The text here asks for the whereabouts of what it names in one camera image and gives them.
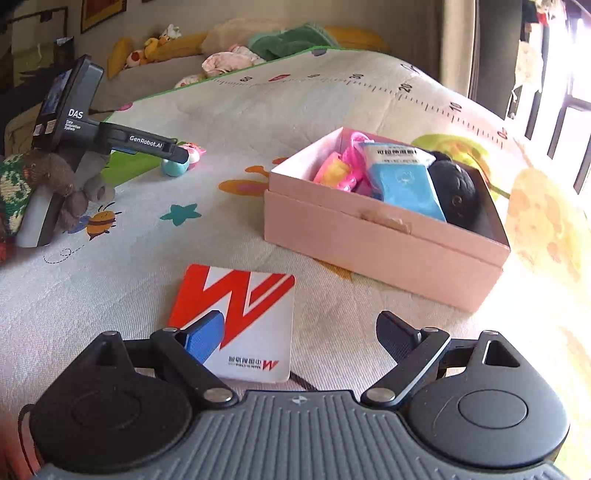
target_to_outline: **black plush toy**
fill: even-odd
[[[480,198],[468,172],[441,152],[430,152],[435,161],[429,175],[448,223],[470,230],[480,208]]]

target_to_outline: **blue package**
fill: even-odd
[[[427,168],[435,157],[419,148],[364,142],[367,177],[380,200],[445,222]]]

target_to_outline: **blue gripper pad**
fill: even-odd
[[[185,328],[187,341],[185,350],[193,358],[205,363],[216,348],[222,343],[224,334],[223,314],[218,311],[209,312],[196,322]]]

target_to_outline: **metal screw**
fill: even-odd
[[[226,403],[232,399],[234,395],[227,388],[210,388],[203,394],[205,400],[211,403]]]
[[[394,393],[389,388],[370,388],[365,395],[373,402],[376,403],[388,403],[396,398],[396,393]]]

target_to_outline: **cardboard box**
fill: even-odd
[[[463,166],[482,200],[477,233],[313,183],[322,162],[332,151],[342,153],[352,132],[339,128],[271,171],[265,192],[265,240],[475,312],[511,252],[480,172]]]

